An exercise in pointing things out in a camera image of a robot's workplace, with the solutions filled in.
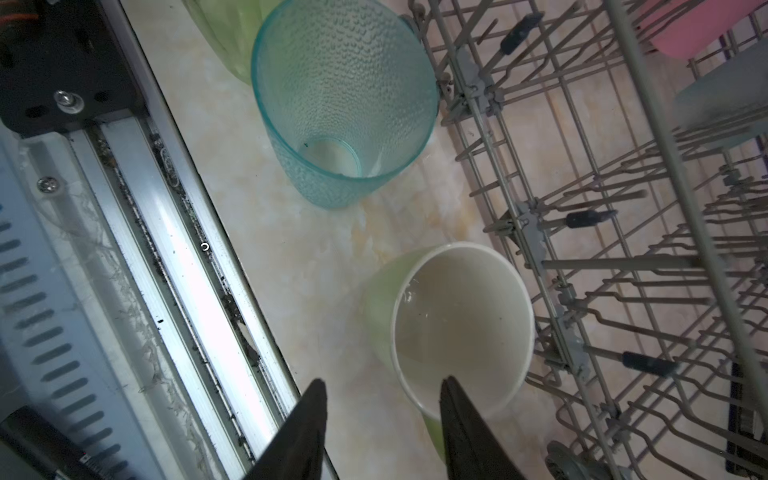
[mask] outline dish rack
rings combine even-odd
[[[768,108],[668,126],[653,76],[665,60],[650,40],[698,0],[650,24],[668,2],[580,0],[539,18],[541,3],[411,0],[403,18],[435,68],[439,117],[485,231],[535,292],[538,359],[526,381],[558,399],[569,435],[549,443],[547,468],[569,480],[768,478],[766,139],[711,147]],[[688,81],[760,40],[766,10],[691,59]],[[501,38],[525,22],[527,40],[507,56]],[[589,88],[615,92],[625,154],[594,148],[599,127],[577,98]],[[629,120],[627,97],[644,121]],[[526,174],[541,160],[518,152],[535,102],[559,120],[548,136],[574,173],[549,191]],[[580,224],[567,222],[573,213]]]

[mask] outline metal wire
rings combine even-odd
[[[669,0],[605,0],[597,8],[585,8],[584,2],[576,2],[562,14],[545,18],[539,31],[532,32],[527,44],[518,49],[519,53],[515,52],[506,65],[493,68],[492,78],[479,79],[484,82],[480,84],[477,78],[463,77],[462,69],[466,65],[462,65],[465,60],[459,59],[459,51],[467,49],[470,55],[464,59],[471,57],[481,67],[487,58],[483,58],[477,45],[482,42],[485,47],[485,43],[493,43],[511,27],[503,25],[501,17],[496,18],[495,14],[500,8],[514,9],[519,18],[520,8],[523,12],[526,9],[537,12],[536,1],[497,0],[462,7],[458,0],[451,0],[452,9],[442,12],[439,3],[439,0],[429,0],[429,13],[421,18],[415,15],[415,22],[435,67],[447,111],[452,112],[442,123],[451,125],[458,134],[461,150],[456,160],[467,167],[472,185],[470,197],[478,199],[478,206],[488,221],[485,230],[498,235],[496,244],[510,261],[519,264],[517,256],[522,256],[523,264],[535,280],[538,292],[531,301],[541,302],[547,312],[546,316],[536,317],[535,353],[546,360],[550,369],[543,376],[530,372],[526,381],[562,400],[555,418],[574,434],[571,448],[581,451],[584,458],[601,462],[615,479],[623,478],[623,467],[632,470],[638,478],[646,478],[642,465],[648,455],[691,478],[703,478],[695,465],[681,465],[676,458],[669,458],[656,448],[665,434],[671,432],[703,454],[716,455],[741,469],[764,475],[765,467],[740,456],[736,450],[726,452],[722,445],[694,438],[676,424],[678,419],[692,422],[720,436],[729,445],[738,445],[739,449],[756,455],[764,453],[764,446],[758,441],[697,417],[693,406],[698,398],[705,396],[722,403],[724,408],[750,408],[763,417],[763,424],[768,419],[768,382],[758,356],[768,356],[768,352],[756,349],[750,342],[756,334],[768,332],[763,326],[768,321],[768,308],[759,304],[768,300],[765,288],[768,242],[761,237],[761,228],[766,229],[768,217],[765,213],[768,189],[763,185],[768,182],[738,175],[740,169],[752,171],[755,161],[768,158],[761,143],[768,139],[758,137],[755,140],[758,154],[741,158],[733,157],[722,148],[711,147],[713,142],[748,131],[754,121],[768,117],[768,108],[737,112],[696,128],[670,130],[654,100],[648,71],[643,67],[644,55],[656,55],[649,41],[699,5],[700,0],[688,0],[674,8],[667,5]],[[492,15],[488,27],[473,31],[486,15]],[[456,32],[449,25],[449,19],[458,23]],[[707,61],[737,55],[740,48],[762,38],[764,30],[758,17],[751,15],[749,23],[753,34],[747,40],[739,41],[729,33],[719,51],[692,60],[692,80],[700,75],[701,66]],[[427,39],[430,26],[437,28],[441,38],[434,45]],[[433,43],[436,37],[430,38]],[[435,59],[438,52],[445,52],[440,61]],[[448,89],[443,76],[446,68],[452,73],[454,91]],[[617,90],[614,71],[619,68],[630,72],[653,132],[653,139],[644,144],[637,141]],[[604,163],[598,161],[591,149],[571,93],[575,82],[599,74],[610,79],[630,137],[629,151]],[[484,95],[477,94],[478,85],[485,85]],[[542,96],[554,113],[550,95],[555,91],[564,99],[568,121],[572,121],[578,134],[576,146],[569,145],[560,132],[566,154],[570,158],[571,149],[581,149],[588,161],[588,171],[578,172],[574,166],[573,181],[537,198],[525,172],[527,159],[518,155],[513,141],[514,129],[508,127],[502,111],[506,105]],[[484,102],[484,96],[491,101]],[[478,138],[472,143],[467,139],[466,128],[478,132]],[[714,158],[719,159],[721,168],[713,174],[707,173],[703,180],[692,182],[692,175],[712,168]],[[492,171],[491,181],[482,177],[484,162]],[[727,187],[726,193],[717,197],[715,190],[722,188],[716,180],[725,180]],[[675,198],[665,200],[662,193],[670,188],[674,189]],[[702,194],[709,194],[711,200],[700,203]],[[631,211],[631,204],[641,201],[651,202],[656,210],[629,227],[627,218],[621,214],[611,218],[613,241],[603,241],[608,232],[604,228],[584,229],[595,232],[601,239],[600,251],[588,258],[558,258],[555,236],[568,230],[566,227],[531,231],[537,228],[537,223],[548,225],[544,216],[551,212],[603,207]],[[674,231],[667,224],[672,215],[685,219]],[[654,222],[663,224],[665,234],[648,243],[644,254],[633,255],[638,233]],[[710,235],[707,225],[717,226],[722,234]],[[753,264],[745,266],[744,259]],[[733,265],[726,268],[726,263]],[[568,282],[587,270],[602,270],[605,276],[580,298]],[[749,283],[746,290],[734,292],[745,283]],[[633,289],[632,293],[623,290],[627,288]],[[664,294],[646,293],[645,289],[653,288],[679,290],[672,294],[664,290],[654,291]],[[627,318],[617,319],[615,311],[612,315],[601,311],[606,303],[622,306]],[[650,328],[634,324],[627,308],[632,303],[643,307]],[[667,326],[659,321],[656,310],[664,304],[686,306],[690,322],[683,332],[665,330]],[[720,315],[713,315],[716,310]],[[765,316],[759,322],[743,318],[754,312],[763,312]],[[649,374],[628,370],[629,380],[623,389],[616,391],[597,356],[621,359],[622,353],[592,345],[585,325],[591,319],[598,322],[598,328],[634,334],[640,348],[641,337],[652,339],[658,344],[660,358],[679,362],[680,371],[666,379],[652,379],[631,399],[639,385],[648,383]],[[726,372],[725,368],[734,363],[744,371],[743,378]],[[702,372],[707,374],[706,378],[701,376]],[[567,388],[561,380],[563,373],[571,379]],[[755,402],[712,390],[715,379],[750,386],[755,392]],[[592,386],[599,386],[599,401],[593,398]],[[662,402],[675,405],[677,411],[672,415],[663,413],[659,410]],[[587,425],[580,423],[584,415],[588,418]],[[649,417],[661,420],[662,427],[648,430]],[[641,440],[637,453],[633,450],[637,443],[630,442],[631,439]],[[627,465],[619,465],[618,449],[626,454]]]

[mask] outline cup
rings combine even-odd
[[[250,84],[250,56],[262,20],[280,0],[181,0],[221,62]]]
[[[277,159],[320,207],[372,193],[432,133],[432,66],[407,24],[376,0],[286,0],[259,30],[251,67]]]
[[[531,301],[498,252],[456,242],[407,253],[370,281],[363,317],[372,347],[423,414],[442,456],[440,384],[462,384],[480,415],[503,410],[534,345]]]

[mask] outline screw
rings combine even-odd
[[[55,91],[53,93],[53,99],[56,100],[56,103],[62,107],[72,107],[77,101],[73,94],[63,90]]]
[[[58,180],[53,177],[41,177],[38,180],[38,190],[44,194],[53,194],[58,190]]]

